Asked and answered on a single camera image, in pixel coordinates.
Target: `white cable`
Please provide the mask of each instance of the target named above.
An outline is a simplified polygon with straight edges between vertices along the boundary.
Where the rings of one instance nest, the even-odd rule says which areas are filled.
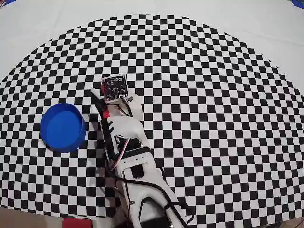
[[[125,142],[125,144],[124,144],[124,146],[123,146],[123,149],[122,149],[122,151],[120,152],[120,155],[119,155],[117,161],[115,162],[115,164],[113,165],[113,167],[111,168],[111,170],[113,170],[113,169],[115,169],[115,168],[117,167],[118,163],[120,162],[121,158],[123,157],[124,151],[125,151],[125,149],[127,148],[127,145],[128,145],[128,143],[129,143],[129,140],[130,140],[130,138],[128,138],[127,141]]]

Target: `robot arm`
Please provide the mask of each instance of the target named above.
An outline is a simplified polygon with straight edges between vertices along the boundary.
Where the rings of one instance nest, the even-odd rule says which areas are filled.
[[[130,94],[127,86],[123,85],[121,88],[125,94]],[[111,91],[119,94],[119,89],[111,88]],[[121,183],[124,196],[120,196],[120,200],[122,205],[126,205],[124,211],[135,228],[188,227],[186,216],[182,212],[186,207],[178,202],[176,195],[156,167],[143,125],[139,121],[142,118],[141,105],[137,102],[138,97],[135,94],[132,96],[135,99],[129,102],[130,104],[122,105],[120,99],[114,96],[115,101],[109,105],[109,101],[101,98],[96,91],[91,93],[92,103],[96,105],[102,117],[100,123],[108,163],[117,161],[121,156],[115,170],[111,171],[109,167],[106,170]],[[134,112],[133,117],[125,116],[119,111],[121,108],[127,111],[126,105],[130,107],[128,110]],[[104,112],[107,112],[108,118],[103,118]],[[121,148],[124,146],[126,148],[121,155]]]

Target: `blue plastic container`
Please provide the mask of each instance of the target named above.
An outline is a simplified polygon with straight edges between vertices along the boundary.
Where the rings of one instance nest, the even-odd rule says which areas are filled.
[[[76,150],[86,136],[86,125],[79,110],[71,104],[56,104],[42,116],[40,135],[52,150],[68,153]]]
[[[292,2],[295,6],[304,9],[304,2],[303,2],[303,0],[291,0],[291,2]]]

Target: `black cable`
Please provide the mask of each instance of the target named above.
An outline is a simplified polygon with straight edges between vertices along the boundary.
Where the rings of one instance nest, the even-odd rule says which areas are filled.
[[[130,195],[129,195],[128,184],[127,184],[127,183],[124,183],[124,184],[125,184],[125,189],[126,189],[126,192],[127,192],[127,197],[128,197],[128,200],[129,200],[129,206],[128,206],[128,220],[127,220],[127,228],[128,228],[128,225],[129,225],[129,222],[130,222],[130,205],[131,205],[131,201],[130,201]]]
[[[160,170],[161,170],[163,180],[167,183],[166,176],[165,176],[165,171],[163,170],[162,167],[160,167]]]
[[[118,181],[121,181],[121,182],[124,182],[124,183],[130,183],[130,184],[140,184],[140,185],[145,185],[145,186],[156,188],[156,189],[158,189],[159,191],[162,192],[162,194],[164,195],[164,197],[166,198],[168,203],[172,203],[172,201],[171,201],[170,197],[168,196],[168,194],[166,193],[166,191],[164,189],[162,189],[160,186],[156,185],[156,184],[148,183],[148,182],[144,182],[144,181],[138,181],[138,180],[137,181],[136,180],[129,180],[129,179],[126,179],[126,178],[118,177],[114,173],[112,173],[107,166],[106,166],[105,170],[107,171],[109,176],[117,179]],[[175,216],[177,217],[177,219],[180,221],[180,223],[185,228],[187,228],[188,227],[187,223],[184,221],[184,219],[181,217],[179,212],[176,210],[175,206],[170,205],[170,207],[171,207],[173,213],[175,214]]]
[[[298,225],[296,225],[294,228],[297,228],[299,225],[301,225],[303,223],[303,220],[304,219],[302,219],[302,221]]]
[[[129,112],[129,116],[133,117],[132,112],[131,112],[131,108],[130,108],[130,106],[128,104],[128,101],[124,97],[122,97],[122,100],[123,100],[123,103],[125,104],[125,106],[127,106],[127,109],[128,109],[128,112]]]
[[[107,106],[116,106],[116,105],[123,105],[124,103],[120,103],[120,104],[106,104]]]
[[[118,107],[119,111],[121,111],[125,116],[130,117],[130,115],[127,114],[119,105],[117,107]]]

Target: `circuit board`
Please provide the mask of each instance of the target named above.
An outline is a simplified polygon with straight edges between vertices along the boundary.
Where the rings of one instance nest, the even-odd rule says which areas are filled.
[[[107,102],[117,101],[121,96],[128,97],[126,75],[110,76],[102,79],[104,96]]]

